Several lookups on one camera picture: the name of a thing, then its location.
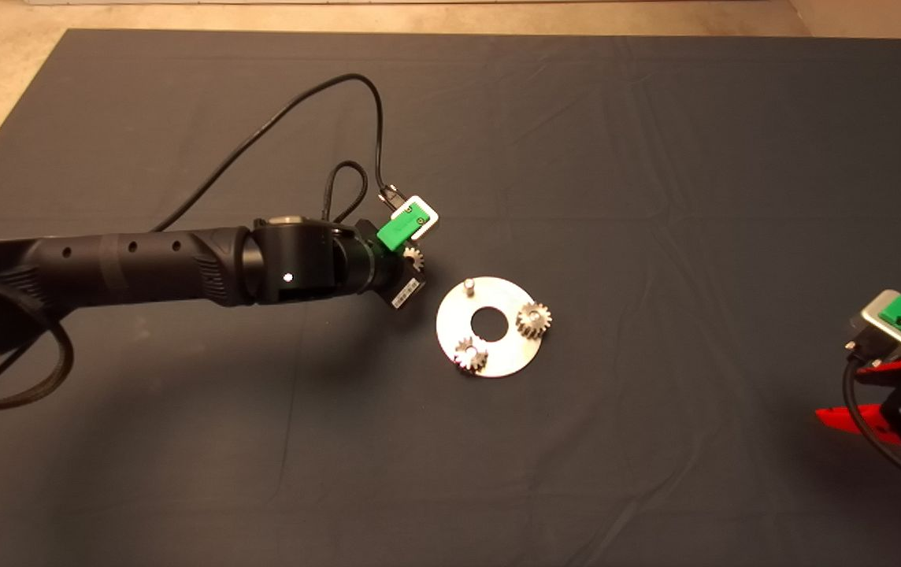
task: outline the circular plate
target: circular plate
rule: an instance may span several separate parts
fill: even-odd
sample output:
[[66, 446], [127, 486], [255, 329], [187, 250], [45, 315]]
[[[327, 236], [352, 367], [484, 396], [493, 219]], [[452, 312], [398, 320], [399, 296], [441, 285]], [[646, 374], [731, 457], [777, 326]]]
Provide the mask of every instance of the circular plate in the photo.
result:
[[[464, 338], [475, 337], [475, 346], [486, 350], [489, 359], [485, 367], [475, 376], [499, 378], [523, 369], [538, 353], [541, 338], [530, 339], [517, 330], [517, 313], [520, 308], [534, 302], [527, 291], [512, 281], [500, 277], [472, 277], [475, 293], [468, 295], [465, 283], [451, 288], [444, 295], [440, 309], [436, 312], [436, 340], [447, 358], [454, 361], [454, 349]], [[498, 341], [486, 341], [472, 329], [472, 315], [483, 308], [493, 308], [507, 318], [507, 334]]]

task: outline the metal gear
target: metal gear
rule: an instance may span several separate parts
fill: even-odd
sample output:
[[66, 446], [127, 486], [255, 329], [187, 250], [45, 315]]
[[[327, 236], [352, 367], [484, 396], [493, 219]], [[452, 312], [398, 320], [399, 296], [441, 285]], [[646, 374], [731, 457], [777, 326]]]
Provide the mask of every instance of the metal gear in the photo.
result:
[[422, 256], [421, 249], [405, 246], [405, 250], [401, 255], [403, 258], [408, 258], [412, 261], [412, 268], [415, 268], [415, 272], [422, 272], [422, 265], [425, 259]]
[[552, 313], [539, 302], [524, 304], [517, 312], [517, 330], [527, 338], [540, 338], [551, 326]]
[[472, 374], [482, 370], [489, 360], [489, 352], [480, 349], [475, 342], [475, 338], [465, 337], [454, 348], [454, 363], [459, 369]]

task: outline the dark gray cloth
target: dark gray cloth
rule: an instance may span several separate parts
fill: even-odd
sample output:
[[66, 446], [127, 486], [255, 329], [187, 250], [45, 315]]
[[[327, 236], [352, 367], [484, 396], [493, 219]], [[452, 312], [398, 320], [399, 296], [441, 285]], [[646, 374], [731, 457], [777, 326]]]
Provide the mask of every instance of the dark gray cloth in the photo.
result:
[[[1, 565], [901, 564], [901, 475], [814, 417], [901, 290], [901, 40], [71, 31], [0, 130], [0, 237], [148, 229], [341, 72], [440, 211], [425, 292], [74, 313], [69, 382], [0, 413]], [[371, 104], [310, 101], [178, 226], [314, 215]], [[484, 274], [555, 316], [504, 380], [436, 343]]]

